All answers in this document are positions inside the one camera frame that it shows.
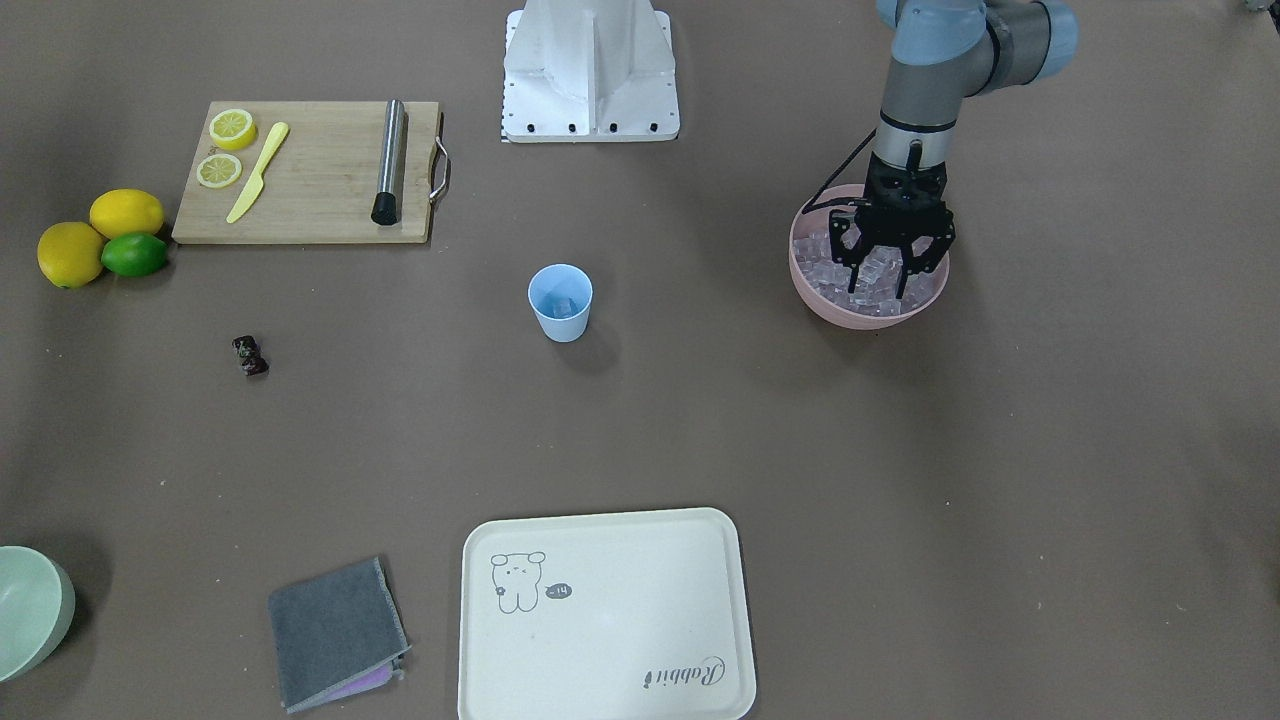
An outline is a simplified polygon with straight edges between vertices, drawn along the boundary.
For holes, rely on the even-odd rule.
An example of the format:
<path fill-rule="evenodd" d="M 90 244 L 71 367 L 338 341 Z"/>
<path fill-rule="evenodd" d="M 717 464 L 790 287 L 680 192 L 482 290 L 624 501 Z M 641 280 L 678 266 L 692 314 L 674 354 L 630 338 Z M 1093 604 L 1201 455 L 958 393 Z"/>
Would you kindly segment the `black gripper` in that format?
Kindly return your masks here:
<path fill-rule="evenodd" d="M 896 300 L 914 301 L 922 292 L 924 263 L 941 263 L 956 231 L 954 214 L 943 201 L 947 167 L 899 168 L 869 160 L 863 197 L 855 211 L 828 215 L 831 256 L 850 269 L 847 292 L 861 282 L 873 247 L 901 251 Z"/>

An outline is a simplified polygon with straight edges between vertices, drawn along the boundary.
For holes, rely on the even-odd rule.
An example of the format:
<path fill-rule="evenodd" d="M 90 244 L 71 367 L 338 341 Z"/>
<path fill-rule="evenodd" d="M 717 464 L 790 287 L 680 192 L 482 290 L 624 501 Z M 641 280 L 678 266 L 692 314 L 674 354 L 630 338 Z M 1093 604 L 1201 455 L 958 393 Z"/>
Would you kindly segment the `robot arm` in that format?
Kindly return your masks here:
<path fill-rule="evenodd" d="M 829 242 L 852 272 L 874 249 L 896 249 L 904 295 L 956 236 L 945 163 L 964 99 L 1057 74 L 1080 26 L 1062 1 L 881 1 L 877 10 L 895 32 L 879 124 L 865 138 L 863 196 L 829 204 Z"/>

